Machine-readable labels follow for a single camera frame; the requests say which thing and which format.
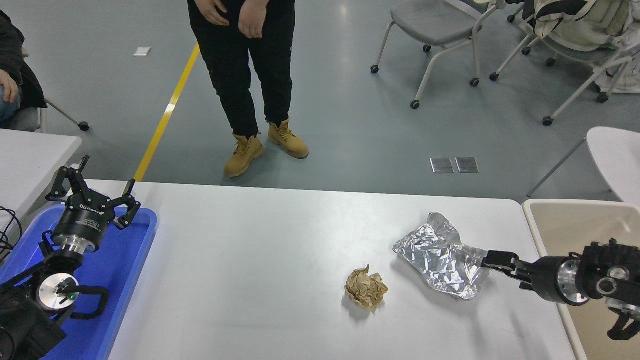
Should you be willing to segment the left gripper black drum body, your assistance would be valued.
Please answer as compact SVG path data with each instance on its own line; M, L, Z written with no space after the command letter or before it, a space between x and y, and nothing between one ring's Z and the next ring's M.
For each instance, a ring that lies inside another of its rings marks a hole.
M115 219L115 210L106 207L108 198L103 194L90 194L88 198L90 201L82 194L73 194L68 198L64 212L51 234L55 244L60 245L71 236L85 239L93 245L103 243L106 231Z

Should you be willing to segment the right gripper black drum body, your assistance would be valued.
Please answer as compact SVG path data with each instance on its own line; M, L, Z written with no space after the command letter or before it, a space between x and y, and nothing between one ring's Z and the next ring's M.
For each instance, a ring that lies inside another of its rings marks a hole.
M569 260L567 256L544 256L531 264L531 286L542 299L567 305L567 297L558 284L560 268Z

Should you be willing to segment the seated person's hand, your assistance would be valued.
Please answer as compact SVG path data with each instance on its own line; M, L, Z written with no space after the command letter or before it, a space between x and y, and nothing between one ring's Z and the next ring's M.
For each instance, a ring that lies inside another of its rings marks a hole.
M14 104L19 98L19 85L5 70L0 70L0 85L3 89L3 101Z

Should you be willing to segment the standing person's right hand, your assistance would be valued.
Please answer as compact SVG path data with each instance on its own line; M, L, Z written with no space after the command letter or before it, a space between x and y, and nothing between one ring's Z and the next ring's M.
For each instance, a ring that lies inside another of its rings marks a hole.
M211 24L217 27L228 27L230 22L223 14L227 14L227 8L221 0L195 0L199 13Z

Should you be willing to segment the standing person's left hand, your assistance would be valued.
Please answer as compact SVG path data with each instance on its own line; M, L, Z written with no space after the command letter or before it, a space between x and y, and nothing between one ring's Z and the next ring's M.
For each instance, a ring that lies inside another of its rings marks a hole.
M262 39L269 0L245 0L238 16L238 29L247 39Z

